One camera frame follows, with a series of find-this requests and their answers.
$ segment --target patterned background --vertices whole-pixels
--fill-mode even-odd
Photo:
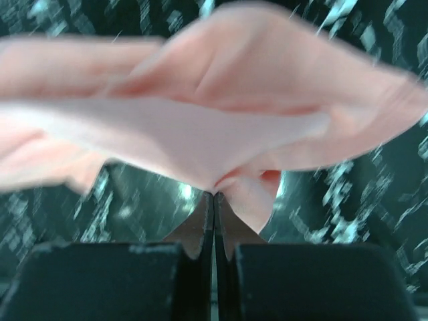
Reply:
[[[424,1],[273,2],[375,60],[428,79]],[[212,8],[209,1],[193,0],[0,0],[0,35],[169,37]],[[428,117],[356,160],[322,171],[284,172],[262,236],[270,242],[380,244],[397,261],[415,301],[428,305],[427,174]],[[0,284],[38,241],[159,240],[185,219],[200,194],[188,185],[115,165],[103,168],[86,198],[65,187],[0,195]]]

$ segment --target black object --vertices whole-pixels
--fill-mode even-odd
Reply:
[[[162,243],[36,246],[0,320],[210,320],[214,234],[221,321],[418,320],[381,248],[266,244],[223,195],[204,195]]]

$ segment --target pink fabric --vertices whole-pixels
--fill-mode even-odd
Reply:
[[[255,231],[281,170],[326,167],[404,132],[428,95],[409,74],[263,3],[223,6],[168,41],[5,39],[0,189],[90,189],[121,160],[223,191]]]

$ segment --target pink tissue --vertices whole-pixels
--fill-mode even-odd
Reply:
[[[290,12],[223,6],[171,39],[0,43],[0,190],[87,193],[123,161],[222,191],[256,232],[280,171],[327,167],[414,125],[428,94]]]

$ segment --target pink napkin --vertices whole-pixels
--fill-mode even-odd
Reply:
[[[87,192],[106,161],[222,191],[255,231],[281,170],[356,157],[414,125],[411,75],[263,3],[223,6],[168,41],[3,40],[0,189]]]

